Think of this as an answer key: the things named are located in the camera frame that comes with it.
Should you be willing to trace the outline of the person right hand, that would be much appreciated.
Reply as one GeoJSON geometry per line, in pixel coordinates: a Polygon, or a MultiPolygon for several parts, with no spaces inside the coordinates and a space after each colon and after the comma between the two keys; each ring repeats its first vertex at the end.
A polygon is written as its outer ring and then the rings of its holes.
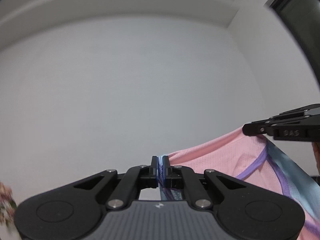
{"type": "Polygon", "coordinates": [[[319,142],[313,142],[312,149],[313,149],[314,157],[316,160],[317,171],[318,171],[318,174],[320,174],[320,144],[319,144],[319,142]]]}

